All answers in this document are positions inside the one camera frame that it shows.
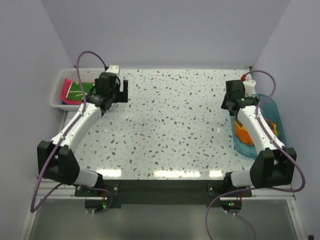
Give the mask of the yellow green patterned towel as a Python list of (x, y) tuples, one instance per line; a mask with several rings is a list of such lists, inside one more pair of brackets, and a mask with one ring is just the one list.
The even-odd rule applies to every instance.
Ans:
[[(90, 90), (95, 86), (93, 82), (84, 82), (82, 84), (84, 94), (87, 95)], [(68, 104), (79, 105), (84, 99), (83, 91), (81, 86), (77, 82), (71, 82), (66, 88), (65, 100)]]

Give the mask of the orange grey patterned towel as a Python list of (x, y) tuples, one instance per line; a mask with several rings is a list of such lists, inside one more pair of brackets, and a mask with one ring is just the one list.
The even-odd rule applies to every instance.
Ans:
[[(267, 125), (269, 126), (269, 128), (271, 129), (271, 131), (273, 132), (273, 134), (278, 137), (278, 130), (277, 130), (277, 125), (271, 121), (270, 119), (265, 119)], [(248, 131), (246, 130), (246, 128), (244, 127), (244, 125), (236, 118), (234, 120), (234, 127), (235, 127), (235, 134), (237, 136), (237, 138), (243, 143), (246, 144), (248, 146), (254, 146), (254, 142), (251, 139)]]

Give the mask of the pink towel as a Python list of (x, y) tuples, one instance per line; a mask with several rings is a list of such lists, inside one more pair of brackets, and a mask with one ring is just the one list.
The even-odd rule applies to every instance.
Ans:
[(72, 81), (71, 79), (68, 79), (68, 78), (65, 78), (64, 79), (64, 83), (63, 83), (63, 87), (62, 87), (62, 90), (61, 90), (61, 94), (60, 94), (60, 99), (61, 101), (65, 101), (65, 94), (66, 94), (66, 91), (67, 91), (67, 87), (72, 83), (72, 82), (76, 82), (76, 81)]

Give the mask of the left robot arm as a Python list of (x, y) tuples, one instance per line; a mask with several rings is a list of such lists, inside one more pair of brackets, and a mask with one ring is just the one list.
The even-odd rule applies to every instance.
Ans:
[(102, 118), (113, 104), (128, 102), (127, 80), (117, 74), (103, 72), (94, 81), (93, 89), (71, 121), (50, 141), (42, 140), (37, 146), (39, 178), (65, 185), (86, 186), (92, 196), (103, 193), (103, 176), (81, 168), (75, 152), (90, 128)]

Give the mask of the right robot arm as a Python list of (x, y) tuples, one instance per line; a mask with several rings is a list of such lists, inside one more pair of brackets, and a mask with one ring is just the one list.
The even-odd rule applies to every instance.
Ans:
[(222, 189), (227, 196), (235, 196), (246, 187), (272, 188), (292, 182), (297, 153), (272, 132), (258, 107), (259, 103), (259, 98), (246, 95), (243, 81), (226, 82), (221, 107), (245, 127), (257, 152), (249, 170), (225, 174)]

